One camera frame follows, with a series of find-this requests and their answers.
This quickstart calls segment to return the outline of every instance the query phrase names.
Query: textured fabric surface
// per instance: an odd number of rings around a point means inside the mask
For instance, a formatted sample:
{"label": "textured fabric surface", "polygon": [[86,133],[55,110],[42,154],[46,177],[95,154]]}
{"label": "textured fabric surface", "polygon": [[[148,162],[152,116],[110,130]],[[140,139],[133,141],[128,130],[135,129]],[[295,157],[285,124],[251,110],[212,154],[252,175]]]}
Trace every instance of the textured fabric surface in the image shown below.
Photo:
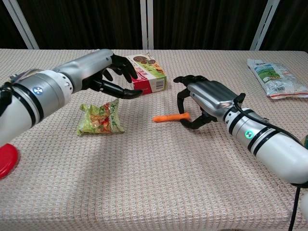
{"label": "textured fabric surface", "polygon": [[[50,69],[90,51],[0,50],[0,80],[30,68]],[[142,51],[114,51],[119,55]],[[165,69],[167,90],[120,100],[126,132],[76,135],[82,103],[108,95],[87,90],[11,143],[15,170],[0,180],[0,230],[286,229],[295,188],[279,180],[221,123],[199,130],[178,122],[153,123],[177,113],[177,76],[203,75],[246,93],[244,106],[298,138],[308,133],[307,100],[270,100],[247,58],[287,65],[308,85],[308,55],[296,51],[150,51]],[[114,82],[129,87],[123,77]],[[185,101],[192,118],[198,106]],[[300,209],[298,229],[308,225]]]}

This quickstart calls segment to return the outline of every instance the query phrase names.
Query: red and white box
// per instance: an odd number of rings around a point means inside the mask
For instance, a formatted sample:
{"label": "red and white box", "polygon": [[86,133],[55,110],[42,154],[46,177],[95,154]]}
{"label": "red and white box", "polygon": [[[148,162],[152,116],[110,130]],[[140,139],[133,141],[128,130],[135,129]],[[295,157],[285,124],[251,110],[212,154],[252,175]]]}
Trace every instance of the red and white box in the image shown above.
{"label": "red and white box", "polygon": [[132,79],[132,89],[143,90],[143,95],[145,95],[167,88],[165,71],[150,53],[126,57],[132,63],[138,75],[137,79]]}

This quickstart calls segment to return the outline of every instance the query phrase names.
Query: black curtain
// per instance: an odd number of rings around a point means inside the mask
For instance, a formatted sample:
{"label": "black curtain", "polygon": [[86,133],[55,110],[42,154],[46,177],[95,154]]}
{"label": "black curtain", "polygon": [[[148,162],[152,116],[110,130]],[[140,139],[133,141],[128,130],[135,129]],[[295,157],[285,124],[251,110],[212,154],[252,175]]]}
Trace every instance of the black curtain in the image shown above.
{"label": "black curtain", "polygon": [[139,0],[18,0],[40,49],[142,49]]}
{"label": "black curtain", "polygon": [[155,49],[249,50],[267,0],[154,0]]}
{"label": "black curtain", "polygon": [[0,48],[27,48],[3,1],[0,1]]}
{"label": "black curtain", "polygon": [[261,50],[308,52],[308,1],[281,0]]}

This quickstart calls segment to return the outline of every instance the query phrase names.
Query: red lid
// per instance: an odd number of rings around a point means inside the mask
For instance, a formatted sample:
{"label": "red lid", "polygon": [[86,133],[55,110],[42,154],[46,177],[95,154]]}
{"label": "red lid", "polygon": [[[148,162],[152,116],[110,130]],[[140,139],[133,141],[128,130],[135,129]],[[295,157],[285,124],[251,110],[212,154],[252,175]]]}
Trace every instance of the red lid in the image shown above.
{"label": "red lid", "polygon": [[6,144],[0,147],[0,179],[14,168],[17,159],[18,151],[13,145]]}

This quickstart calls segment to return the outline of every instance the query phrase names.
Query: carrot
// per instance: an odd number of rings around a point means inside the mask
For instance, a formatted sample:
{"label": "carrot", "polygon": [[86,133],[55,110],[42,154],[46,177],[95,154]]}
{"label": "carrot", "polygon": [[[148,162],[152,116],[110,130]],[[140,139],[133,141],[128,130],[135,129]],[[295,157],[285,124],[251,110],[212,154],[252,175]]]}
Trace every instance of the carrot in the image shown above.
{"label": "carrot", "polygon": [[154,121],[154,122],[166,122],[166,121],[189,119],[189,118],[190,118],[189,113],[185,112],[183,114],[155,116],[155,117],[153,117],[152,121]]}

